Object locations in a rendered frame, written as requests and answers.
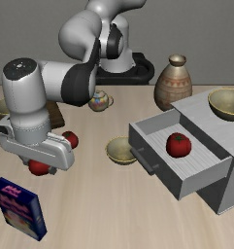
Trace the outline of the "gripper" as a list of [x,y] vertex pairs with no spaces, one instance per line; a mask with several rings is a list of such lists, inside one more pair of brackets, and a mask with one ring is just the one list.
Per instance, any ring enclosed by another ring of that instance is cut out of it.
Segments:
[[47,138],[41,143],[25,145],[16,141],[9,115],[0,121],[0,146],[19,156],[24,165],[28,166],[30,160],[49,165],[51,175],[55,175],[57,169],[68,170],[75,160],[70,142],[51,132],[47,133]]

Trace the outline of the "red tomato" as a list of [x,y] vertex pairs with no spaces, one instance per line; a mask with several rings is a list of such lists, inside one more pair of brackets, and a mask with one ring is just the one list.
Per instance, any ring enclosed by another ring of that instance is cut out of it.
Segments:
[[79,145],[79,138],[74,132],[65,131],[62,133],[62,136],[70,142],[73,149],[75,149]]
[[49,166],[36,160],[28,162],[29,171],[36,176],[43,176],[49,173]]
[[191,142],[189,138],[182,133],[172,133],[166,141],[166,152],[172,158],[183,158],[191,152]]

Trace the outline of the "blue cereal box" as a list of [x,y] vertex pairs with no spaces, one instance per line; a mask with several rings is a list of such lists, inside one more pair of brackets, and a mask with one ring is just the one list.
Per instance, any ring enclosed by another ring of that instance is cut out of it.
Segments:
[[1,177],[0,208],[6,223],[40,241],[47,233],[43,212],[36,194]]

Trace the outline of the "brown cutting board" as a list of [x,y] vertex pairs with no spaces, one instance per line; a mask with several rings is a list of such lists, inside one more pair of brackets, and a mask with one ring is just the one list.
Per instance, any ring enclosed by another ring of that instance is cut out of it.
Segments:
[[62,114],[58,108],[58,105],[53,101],[48,101],[46,106],[47,106],[47,109],[48,109],[49,114],[50,114],[51,128],[56,129],[56,128],[65,126],[65,122],[64,122]]

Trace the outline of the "beige porcelain bowl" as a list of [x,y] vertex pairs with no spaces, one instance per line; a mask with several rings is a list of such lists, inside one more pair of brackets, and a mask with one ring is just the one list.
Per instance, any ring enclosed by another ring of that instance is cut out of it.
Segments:
[[136,161],[131,153],[131,146],[127,136],[112,138],[105,148],[107,157],[116,164],[128,165]]
[[0,99],[0,116],[7,116],[10,112],[6,105],[5,99]]
[[217,117],[228,122],[234,122],[234,89],[212,90],[208,95],[208,103]]

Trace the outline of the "grey cabinet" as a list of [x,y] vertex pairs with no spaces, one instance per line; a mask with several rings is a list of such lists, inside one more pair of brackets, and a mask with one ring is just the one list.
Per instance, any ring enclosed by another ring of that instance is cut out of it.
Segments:
[[176,101],[173,106],[183,115],[185,127],[208,149],[220,158],[231,158],[227,175],[198,191],[217,214],[222,214],[234,207],[234,122],[213,113],[208,103],[212,90]]

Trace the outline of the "grey open drawer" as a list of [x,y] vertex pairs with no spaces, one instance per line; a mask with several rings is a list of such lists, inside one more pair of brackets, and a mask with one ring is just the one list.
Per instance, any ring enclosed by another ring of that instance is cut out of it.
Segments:
[[[191,142],[190,153],[172,158],[168,137],[178,132]],[[232,157],[176,109],[129,125],[131,153],[149,175],[156,175],[176,199],[227,176]]]

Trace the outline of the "brown patterned vase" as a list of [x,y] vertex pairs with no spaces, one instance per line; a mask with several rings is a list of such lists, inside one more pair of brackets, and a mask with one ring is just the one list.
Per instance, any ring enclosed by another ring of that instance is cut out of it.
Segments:
[[173,102],[192,96],[192,83],[185,63],[184,55],[169,56],[169,64],[159,75],[153,92],[154,102],[160,110],[170,110]]

